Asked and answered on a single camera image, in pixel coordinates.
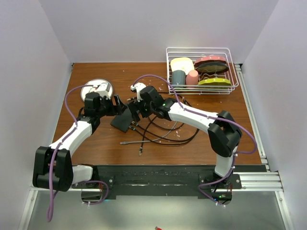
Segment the black network switch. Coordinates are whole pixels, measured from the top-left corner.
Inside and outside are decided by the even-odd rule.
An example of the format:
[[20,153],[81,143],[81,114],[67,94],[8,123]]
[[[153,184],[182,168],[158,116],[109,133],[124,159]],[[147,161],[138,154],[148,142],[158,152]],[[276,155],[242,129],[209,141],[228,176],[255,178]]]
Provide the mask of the black network switch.
[[129,109],[126,109],[123,114],[115,116],[110,125],[119,131],[126,133],[133,119]]

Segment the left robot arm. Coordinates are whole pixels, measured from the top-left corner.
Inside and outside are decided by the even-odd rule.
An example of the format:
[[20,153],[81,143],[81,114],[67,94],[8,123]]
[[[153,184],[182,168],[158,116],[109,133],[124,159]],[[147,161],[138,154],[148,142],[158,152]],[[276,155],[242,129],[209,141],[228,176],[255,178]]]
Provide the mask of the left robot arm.
[[121,115],[126,109],[118,95],[108,99],[97,92],[86,94],[83,114],[77,117],[71,128],[56,142],[36,150],[33,186],[63,192],[81,182],[89,188],[96,187],[99,176],[94,173],[94,167],[74,166],[71,157],[96,131],[102,117]]

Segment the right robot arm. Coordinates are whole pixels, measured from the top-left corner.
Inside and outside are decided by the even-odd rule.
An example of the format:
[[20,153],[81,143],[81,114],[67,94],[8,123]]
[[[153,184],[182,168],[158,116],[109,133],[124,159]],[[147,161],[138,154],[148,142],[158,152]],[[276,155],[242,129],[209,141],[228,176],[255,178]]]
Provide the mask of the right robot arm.
[[174,98],[164,99],[155,87],[143,83],[131,85],[130,90],[136,93],[136,99],[128,103],[134,121],[155,115],[160,119],[190,125],[208,134],[211,148],[216,153],[214,184],[219,188],[230,184],[234,153],[242,132],[229,112],[206,112],[184,105]]

